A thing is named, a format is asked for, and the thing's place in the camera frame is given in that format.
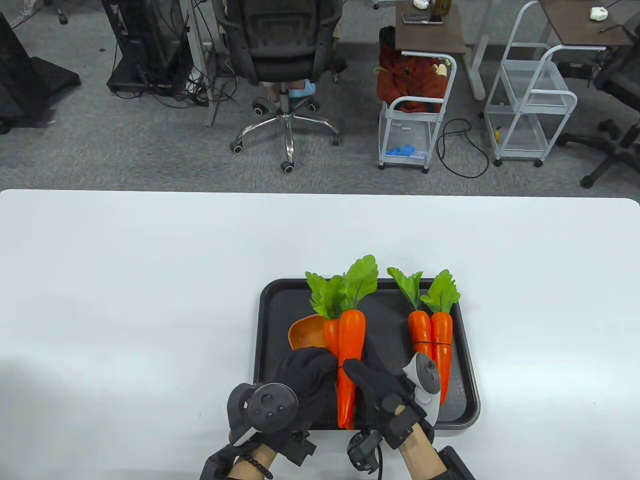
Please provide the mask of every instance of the phone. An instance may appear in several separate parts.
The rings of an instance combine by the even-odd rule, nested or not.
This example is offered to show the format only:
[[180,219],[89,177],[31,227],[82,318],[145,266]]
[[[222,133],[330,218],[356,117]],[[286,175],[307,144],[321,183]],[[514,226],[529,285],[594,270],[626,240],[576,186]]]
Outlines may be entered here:
[[441,15],[407,15],[402,14],[402,22],[407,25],[442,25]]

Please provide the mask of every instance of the office chair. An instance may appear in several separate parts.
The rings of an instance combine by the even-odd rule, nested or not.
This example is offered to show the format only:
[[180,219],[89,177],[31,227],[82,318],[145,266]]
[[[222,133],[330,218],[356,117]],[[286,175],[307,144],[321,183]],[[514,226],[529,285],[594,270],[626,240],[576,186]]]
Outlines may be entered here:
[[[623,28],[632,39],[633,46],[619,47],[610,52],[593,79],[593,85],[640,112],[640,13],[634,15]],[[558,67],[563,76],[567,76],[563,73],[563,66],[559,64]],[[618,138],[621,129],[613,119],[600,122],[598,130],[606,132],[611,140],[599,136],[563,133],[556,141],[556,145],[560,146],[568,142],[580,143],[606,155],[593,172],[580,180],[580,185],[583,188],[591,188],[594,182],[616,163],[624,163],[640,174],[640,146],[635,144],[640,135],[640,121],[629,128],[620,141]]]
[[60,6],[60,0],[44,0],[44,5],[46,6],[54,6],[58,11],[58,22],[60,25],[66,25],[69,23],[67,16],[62,11],[62,7]]
[[259,97],[253,101],[256,115],[265,120],[245,126],[229,145],[239,154],[249,132],[279,120],[284,127],[287,159],[280,165],[291,173],[295,165],[293,120],[323,125],[332,132],[331,144],[340,145],[340,132],[325,118],[298,113],[302,107],[318,109],[313,97],[292,99],[287,83],[316,82],[332,69],[333,30],[342,15],[343,0],[213,0],[217,20],[224,27],[231,66],[251,85],[280,84],[280,105]]

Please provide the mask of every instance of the floor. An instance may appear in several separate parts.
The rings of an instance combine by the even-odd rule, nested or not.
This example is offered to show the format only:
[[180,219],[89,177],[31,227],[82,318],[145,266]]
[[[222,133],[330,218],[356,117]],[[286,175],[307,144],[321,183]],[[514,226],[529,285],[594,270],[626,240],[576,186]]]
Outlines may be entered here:
[[[503,0],[495,19],[492,42],[505,43],[513,19],[523,2]],[[465,38],[475,38],[484,2],[456,0],[465,19]],[[408,168],[377,165],[376,98],[377,39],[380,27],[392,24],[393,9],[374,11],[365,0],[345,4],[343,37],[362,42],[351,49],[349,68],[342,81],[326,77],[318,85],[321,113],[335,121],[344,137],[331,147],[329,137],[316,131],[296,136],[298,164],[290,175],[278,165],[283,160],[280,131],[263,129],[251,135],[245,150],[233,156],[228,144],[238,128],[254,118],[251,98],[259,90],[241,81],[234,101],[224,103],[213,129],[202,126],[203,108],[172,109],[153,97],[122,100],[106,88],[115,39],[102,5],[97,0],[65,2],[70,22],[60,26],[45,8],[16,30],[27,52],[77,72],[83,81],[55,105],[54,122],[46,128],[14,129],[0,137],[0,189],[135,189],[177,191],[257,191],[419,195],[516,196],[624,196],[640,199],[640,176],[614,167],[589,190],[579,179],[601,156],[582,147],[556,147],[543,168],[531,163],[493,165],[478,179],[448,172],[437,160],[428,175]],[[623,21],[635,6],[613,12]],[[203,4],[205,15],[211,7]],[[537,35],[541,15],[525,26]],[[485,84],[492,81],[496,63],[483,64]],[[570,81],[579,105],[566,131],[590,133],[599,119],[612,117],[624,129],[637,121],[637,113],[581,81]],[[470,93],[464,70],[455,80],[446,120],[466,118],[474,130],[470,137],[488,150],[488,135],[477,114],[482,104]],[[447,140],[445,162],[472,175],[486,161],[463,138]]]

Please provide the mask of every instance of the black glove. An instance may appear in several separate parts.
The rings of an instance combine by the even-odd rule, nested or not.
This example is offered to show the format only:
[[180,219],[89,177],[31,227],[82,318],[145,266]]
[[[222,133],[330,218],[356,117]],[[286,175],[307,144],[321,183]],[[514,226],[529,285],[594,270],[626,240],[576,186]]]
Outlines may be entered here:
[[326,348],[301,348],[290,352],[273,378],[273,383],[287,385],[298,398],[298,414],[285,428],[274,433],[257,433],[252,440],[287,455],[287,443],[292,436],[301,443],[308,436],[311,424],[320,416],[324,406],[336,401],[335,382],[338,360]]
[[[404,375],[396,376],[383,365],[373,344],[367,338],[362,361],[346,360],[344,372],[360,389],[364,397],[364,421],[369,429],[379,431],[391,448],[397,448],[404,442],[408,430],[406,421],[414,419],[414,423],[424,419],[424,410],[413,400],[415,385]],[[396,415],[398,405],[405,405],[410,412]],[[404,415],[404,422],[399,422]],[[420,422],[430,441],[433,441],[433,429],[427,422]]]

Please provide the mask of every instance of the carrot leaves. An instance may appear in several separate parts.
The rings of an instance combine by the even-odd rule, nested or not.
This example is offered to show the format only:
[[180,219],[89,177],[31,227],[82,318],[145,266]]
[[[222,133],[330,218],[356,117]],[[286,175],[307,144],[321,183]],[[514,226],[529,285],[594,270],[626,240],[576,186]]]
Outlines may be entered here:
[[433,312],[448,314],[454,303],[460,300],[460,293],[456,288],[456,281],[449,270],[443,270],[433,279],[433,283],[426,295],[420,297],[427,307]]
[[378,265],[376,257],[365,255],[349,268],[344,275],[342,292],[344,301],[342,306],[345,310],[356,308],[360,300],[378,289]]
[[306,272],[307,285],[311,288],[311,306],[318,315],[322,315],[327,320],[340,318],[342,315],[341,304],[344,301],[342,287],[344,277],[334,275],[329,280],[321,277],[317,273]]
[[420,280],[422,278],[422,272],[419,271],[411,276],[406,276],[397,268],[389,267],[387,268],[387,273],[396,281],[398,288],[400,288],[400,291],[406,299],[418,310],[418,306],[420,305]]

